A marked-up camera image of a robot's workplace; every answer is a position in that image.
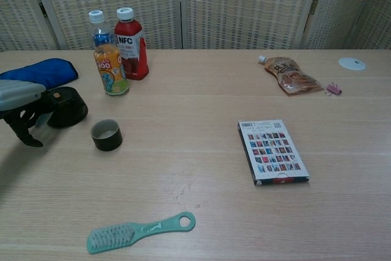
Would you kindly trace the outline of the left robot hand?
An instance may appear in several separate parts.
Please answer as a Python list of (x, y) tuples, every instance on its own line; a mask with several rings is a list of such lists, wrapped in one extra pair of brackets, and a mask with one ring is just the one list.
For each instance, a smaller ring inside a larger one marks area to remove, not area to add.
[(56, 108), (53, 95), (44, 85), (28, 81), (1, 80), (1, 119), (25, 145), (43, 146), (33, 138), (29, 129), (45, 123)]

